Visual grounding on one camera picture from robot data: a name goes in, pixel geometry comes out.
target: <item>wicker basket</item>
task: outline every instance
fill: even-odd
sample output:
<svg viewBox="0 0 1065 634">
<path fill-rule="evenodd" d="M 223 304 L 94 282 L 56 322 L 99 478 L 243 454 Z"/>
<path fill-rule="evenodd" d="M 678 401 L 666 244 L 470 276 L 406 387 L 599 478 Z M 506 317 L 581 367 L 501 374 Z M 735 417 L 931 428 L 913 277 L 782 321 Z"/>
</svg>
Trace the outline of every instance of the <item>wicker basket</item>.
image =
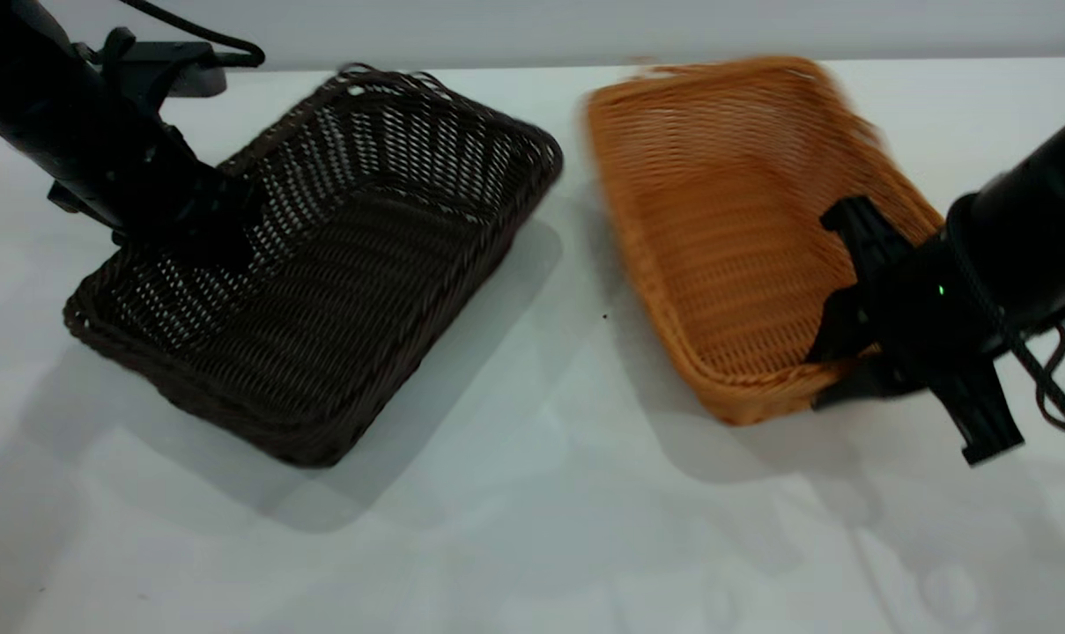
<svg viewBox="0 0 1065 634">
<path fill-rule="evenodd" d="M 915 244 L 943 225 L 808 60 L 656 68 L 600 90 L 589 126 L 650 320 L 735 425 L 808 407 L 853 365 L 803 363 L 826 296 L 855 281 L 822 213 L 864 194 Z"/>
<path fill-rule="evenodd" d="M 430 76 L 355 65 L 222 165 L 271 198 L 248 273 L 126 247 L 65 322 L 187 412 L 291 465 L 334 465 L 561 165 L 547 133 Z"/>
</svg>

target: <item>basket rim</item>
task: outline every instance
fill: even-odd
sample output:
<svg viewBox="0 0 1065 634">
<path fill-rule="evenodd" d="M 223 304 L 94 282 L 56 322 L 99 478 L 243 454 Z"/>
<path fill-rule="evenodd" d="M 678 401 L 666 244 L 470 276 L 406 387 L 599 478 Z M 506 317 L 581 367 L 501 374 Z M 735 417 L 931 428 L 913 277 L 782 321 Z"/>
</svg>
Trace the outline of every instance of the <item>basket rim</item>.
<svg viewBox="0 0 1065 634">
<path fill-rule="evenodd" d="M 634 213 L 637 206 L 634 190 L 628 185 L 612 188 L 609 184 L 625 179 L 620 177 L 622 169 L 619 161 L 613 158 L 616 153 L 609 151 L 616 144 L 617 126 L 609 123 L 609 117 L 602 115 L 612 105 L 621 105 L 624 101 L 644 98 L 684 85 L 737 84 L 753 77 L 761 79 L 765 75 L 779 72 L 798 74 L 810 78 L 810 93 L 817 98 L 819 108 L 824 109 L 825 114 L 832 117 L 835 128 L 861 129 L 866 133 L 868 144 L 857 135 L 842 135 L 849 151 L 867 164 L 881 168 L 878 173 L 881 174 L 882 180 L 885 180 L 885 184 L 889 185 L 898 197 L 907 201 L 911 208 L 928 215 L 927 221 L 934 222 L 937 228 L 941 226 L 943 217 L 885 153 L 883 142 L 874 132 L 873 126 L 853 114 L 853 108 L 837 81 L 822 65 L 806 58 L 757 56 L 709 64 L 653 67 L 624 83 L 597 90 L 589 98 L 586 111 L 589 142 L 602 176 L 604 195 L 613 220 L 612 225 L 619 237 L 629 278 L 641 296 L 645 311 L 650 314 L 650 321 L 653 322 L 662 345 L 686 381 L 694 389 L 728 393 L 733 397 L 761 399 L 769 393 L 779 399 L 806 396 L 845 377 L 855 361 L 799 363 L 770 373 L 727 373 L 709 364 L 682 325 L 678 306 L 669 299 L 670 293 L 666 289 L 665 276 L 660 274 L 661 267 L 657 264 L 653 249 L 645 240 L 648 232 L 637 222 L 637 214 Z M 637 238 L 625 240 L 625 233 L 632 233 Z"/>
<path fill-rule="evenodd" d="M 552 184 L 563 173 L 563 149 L 560 148 L 559 142 L 544 129 L 527 124 L 527 121 L 513 119 L 507 114 L 489 108 L 489 105 L 480 104 L 478 101 L 455 93 L 428 74 L 380 71 L 380 69 L 368 67 L 366 64 L 358 63 L 347 64 L 330 76 L 311 95 L 298 101 L 289 111 L 283 112 L 278 117 L 278 121 L 255 136 L 246 147 L 240 149 L 229 160 L 223 161 L 218 165 L 219 169 L 242 175 L 251 162 L 276 149 L 289 136 L 288 132 L 301 128 L 304 124 L 315 116 L 318 108 L 342 96 L 347 97 L 348 88 L 360 81 L 363 84 L 388 85 L 388 87 L 399 88 L 406 93 L 405 95 L 391 96 L 392 98 L 440 99 L 456 111 L 476 114 L 487 124 L 498 126 L 498 128 L 506 129 L 514 135 L 527 137 L 534 145 L 543 149 L 543 155 L 541 155 L 541 160 L 532 166 L 532 173 L 521 184 L 521 188 L 517 189 L 508 200 L 498 206 L 495 220 L 489 222 L 487 227 L 478 233 L 475 242 L 465 249 L 459 261 L 450 266 L 442 280 L 428 289 L 428 292 L 423 296 L 420 296 L 420 309 L 415 310 L 414 314 L 404 314 L 404 324 L 399 332 L 383 346 L 380 346 L 378 354 L 372 356 L 367 369 L 364 370 L 363 380 L 356 384 L 355 389 L 347 393 L 334 393 L 330 397 L 304 407 L 297 412 L 297 418 L 290 413 L 290 420 L 293 422 L 286 426 L 293 428 L 295 434 L 310 434 L 317 426 L 332 424 L 342 410 L 346 409 L 350 402 L 358 397 L 358 394 L 370 392 L 372 384 L 379 378 L 380 367 L 387 362 L 389 356 L 395 354 L 396 349 L 403 348 L 407 338 L 419 329 L 420 322 L 423 322 L 427 314 L 427 307 L 435 304 L 437 297 L 450 292 L 452 287 L 458 283 L 465 272 L 475 265 L 481 257 L 487 256 L 489 248 L 499 245 L 498 238 L 504 238 L 505 231 L 515 232 L 515 229 L 531 215 L 539 201 L 547 195 Z M 360 188 L 350 192 L 349 195 L 362 194 L 366 191 L 365 188 Z M 173 354 L 165 353 L 142 338 L 132 337 L 121 328 L 102 321 L 98 316 L 94 297 L 103 292 L 106 287 L 112 286 L 129 269 L 129 264 L 132 264 L 138 257 L 143 256 L 137 250 L 121 248 L 79 283 L 78 289 L 64 307 L 64 320 L 73 335 L 80 340 L 84 340 L 81 332 L 104 338 L 104 340 L 110 341 L 111 357 L 118 358 L 118 360 L 121 357 L 144 358 L 146 362 L 157 363 L 168 373 L 174 373 L 176 380 L 194 385 L 207 394 L 207 399 L 214 400 L 227 408 L 242 410 L 243 413 L 255 420 L 267 424 L 275 423 L 278 412 L 263 408 L 253 399 L 234 399 L 223 381 L 215 380 L 210 374 L 201 373 L 190 363 L 174 357 Z M 98 349 L 98 353 L 105 354 L 101 346 L 94 346 L 94 348 Z"/>
</svg>

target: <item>table surface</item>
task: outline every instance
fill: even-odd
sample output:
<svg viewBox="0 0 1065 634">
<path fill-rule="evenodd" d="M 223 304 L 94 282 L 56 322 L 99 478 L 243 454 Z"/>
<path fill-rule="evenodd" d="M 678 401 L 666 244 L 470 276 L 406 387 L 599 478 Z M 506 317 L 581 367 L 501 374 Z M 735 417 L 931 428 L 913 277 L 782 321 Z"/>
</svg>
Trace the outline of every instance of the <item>table surface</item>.
<svg viewBox="0 0 1065 634">
<path fill-rule="evenodd" d="M 1065 59 L 829 67 L 938 209 L 1065 124 Z M 585 94 L 633 72 L 437 74 L 555 134 L 568 168 L 323 472 L 66 334 L 113 247 L 0 141 L 0 634 L 1065 633 L 1065 436 L 1011 358 L 1027 446 L 979 469 L 929 394 L 733 429 L 682 384 L 581 128 Z M 218 161 L 323 77 L 235 75 L 166 119 Z"/>
</svg>

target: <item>basket bottom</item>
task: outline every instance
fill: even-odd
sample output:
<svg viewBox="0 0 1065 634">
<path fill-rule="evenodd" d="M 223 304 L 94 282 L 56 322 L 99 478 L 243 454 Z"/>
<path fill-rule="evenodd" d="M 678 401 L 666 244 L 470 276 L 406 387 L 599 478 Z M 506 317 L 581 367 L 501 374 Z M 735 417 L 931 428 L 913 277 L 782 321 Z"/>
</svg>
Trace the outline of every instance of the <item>basket bottom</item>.
<svg viewBox="0 0 1065 634">
<path fill-rule="evenodd" d="M 718 373 L 801 364 L 825 297 L 851 283 L 826 262 L 839 247 L 821 211 L 793 191 L 761 165 L 736 164 L 639 201 L 670 304 Z"/>
<path fill-rule="evenodd" d="M 415 324 L 427 297 L 481 229 L 463 215 L 383 194 L 359 193 L 345 205 L 222 332 L 185 358 L 222 381 L 227 396 L 266 414 L 274 429 L 232 430 L 248 438 L 265 433 L 256 443 L 271 453 L 288 434 L 338 423 L 318 420 L 330 401 L 346 394 L 363 401 L 364 390 L 379 391 L 380 378 L 406 378 L 395 364 L 414 360 L 398 358 L 395 343 L 414 336 L 412 324 L 431 328 Z M 359 404 L 351 422 L 366 425 L 375 412 L 364 410 L 372 407 L 378 412 L 382 403 Z M 348 445 L 355 441 L 344 436 Z"/>
</svg>

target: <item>black cable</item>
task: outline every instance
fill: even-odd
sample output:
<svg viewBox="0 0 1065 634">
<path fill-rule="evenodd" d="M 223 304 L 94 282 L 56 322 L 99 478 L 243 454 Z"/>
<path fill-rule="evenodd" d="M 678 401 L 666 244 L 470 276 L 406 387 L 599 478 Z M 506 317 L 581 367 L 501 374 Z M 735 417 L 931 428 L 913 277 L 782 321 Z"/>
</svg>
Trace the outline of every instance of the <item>black cable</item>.
<svg viewBox="0 0 1065 634">
<path fill-rule="evenodd" d="M 1056 335 L 1060 337 L 1056 349 L 1052 351 L 1052 356 L 1049 357 L 1047 363 L 1045 363 L 1045 371 L 1050 374 L 1056 372 L 1056 369 L 1061 365 L 1061 362 L 1064 361 L 1065 357 L 1065 328 L 1063 325 L 1056 325 Z M 1045 407 L 1045 387 L 1041 384 L 1037 384 L 1037 408 L 1041 409 L 1041 414 L 1052 426 L 1065 430 L 1065 422 L 1054 417 L 1054 414 L 1049 413 L 1047 407 Z"/>
<path fill-rule="evenodd" d="M 1037 386 L 1038 407 L 1045 420 L 1051 425 L 1056 426 L 1056 428 L 1065 430 L 1065 393 L 1061 389 L 1061 386 L 1056 385 L 1056 381 L 1052 378 L 1052 371 L 1055 371 L 1064 359 L 1065 337 L 1061 340 L 1061 344 L 1058 345 L 1056 352 L 1052 354 L 1048 369 L 1041 364 L 1037 358 L 1034 357 L 1034 354 L 1029 353 L 1029 348 L 1022 338 L 1006 321 L 1006 312 L 1000 306 L 996 305 L 994 297 L 990 297 L 990 292 L 986 289 L 986 285 L 979 277 L 979 273 L 976 272 L 974 266 L 970 263 L 970 258 L 966 254 L 966 246 L 964 246 L 962 234 L 962 214 L 966 209 L 970 209 L 970 207 L 955 206 L 947 216 L 946 238 L 950 241 L 951 253 L 955 257 L 955 264 L 957 264 L 960 273 L 963 274 L 964 280 L 967 281 L 967 286 L 970 287 L 970 294 L 974 297 L 979 309 L 986 314 L 987 320 L 990 321 L 995 330 L 1001 336 L 1002 342 L 1006 344 L 1006 347 L 1011 348 L 1014 356 L 1018 358 L 1018 361 Z M 1056 405 L 1056 409 L 1064 414 L 1063 421 L 1048 413 L 1044 407 L 1044 396 L 1048 396 L 1048 400 Z"/>
<path fill-rule="evenodd" d="M 157 18 L 164 23 L 174 26 L 174 28 L 178 28 L 182 32 L 191 33 L 191 35 L 204 38 L 207 42 L 222 44 L 223 47 L 236 48 L 239 51 L 246 52 L 246 55 L 240 55 L 240 53 L 218 53 L 218 61 L 222 62 L 222 65 L 225 65 L 225 67 L 257 68 L 261 67 L 263 62 L 266 61 L 266 52 L 252 42 L 239 39 L 237 37 L 231 37 L 230 35 L 223 35 L 223 33 L 211 31 L 209 28 L 202 28 L 193 21 L 185 20 L 182 17 L 177 16 L 176 13 L 169 13 L 164 9 L 158 7 L 148 0 L 120 1 L 125 4 L 129 4 L 130 7 L 136 9 L 138 12 L 146 13 L 146 15 Z"/>
</svg>

